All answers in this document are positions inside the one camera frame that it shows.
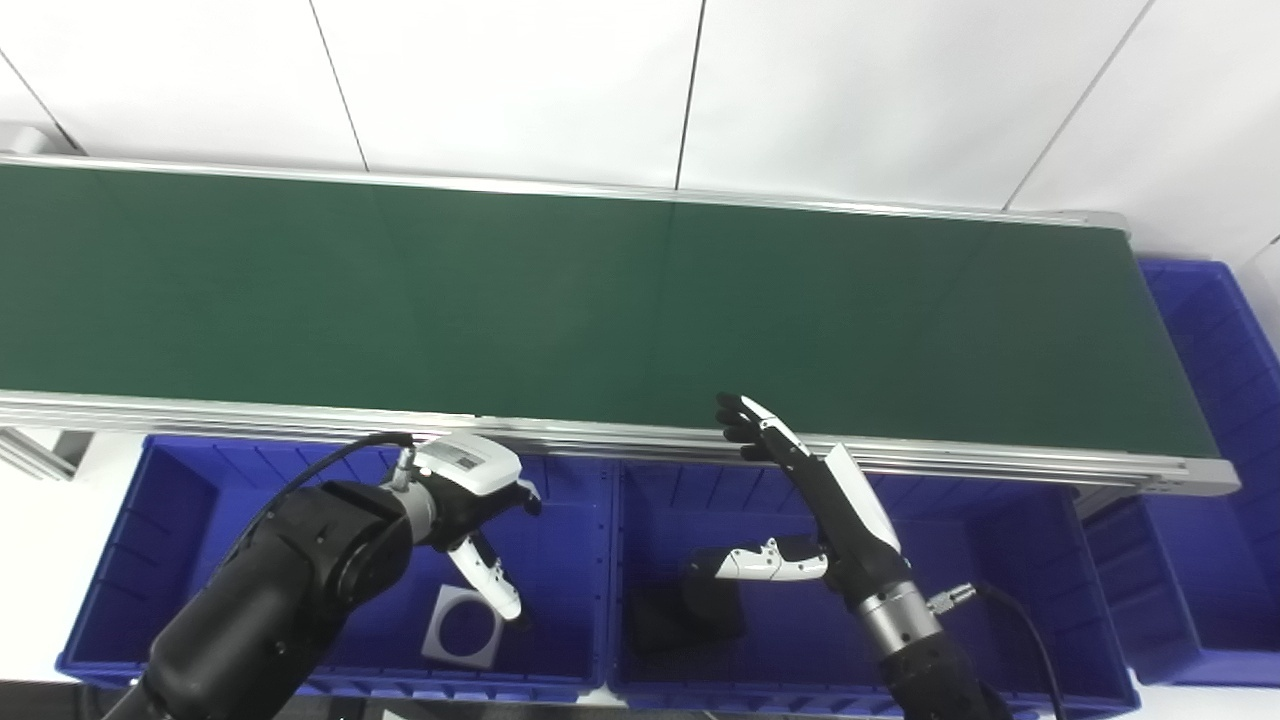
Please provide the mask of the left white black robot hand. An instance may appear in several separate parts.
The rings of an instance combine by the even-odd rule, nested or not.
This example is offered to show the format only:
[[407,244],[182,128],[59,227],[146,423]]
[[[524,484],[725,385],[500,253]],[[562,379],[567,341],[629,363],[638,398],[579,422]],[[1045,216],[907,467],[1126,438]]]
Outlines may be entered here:
[[387,486],[404,509],[413,543],[447,555],[506,623],[522,618],[522,600],[483,528],[512,509],[541,514],[541,496],[522,473],[515,451],[453,433],[404,452]]

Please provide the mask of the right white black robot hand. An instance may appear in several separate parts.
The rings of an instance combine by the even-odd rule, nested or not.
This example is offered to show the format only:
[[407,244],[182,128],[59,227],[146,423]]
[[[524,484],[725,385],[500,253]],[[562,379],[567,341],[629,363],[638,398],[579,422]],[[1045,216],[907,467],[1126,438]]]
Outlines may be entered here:
[[745,395],[721,393],[717,421],[749,461],[773,462],[812,512],[817,539],[772,537],[756,547],[696,551],[689,565],[717,580],[822,579],[850,609],[876,609],[915,583],[883,503],[844,445],[823,455]]

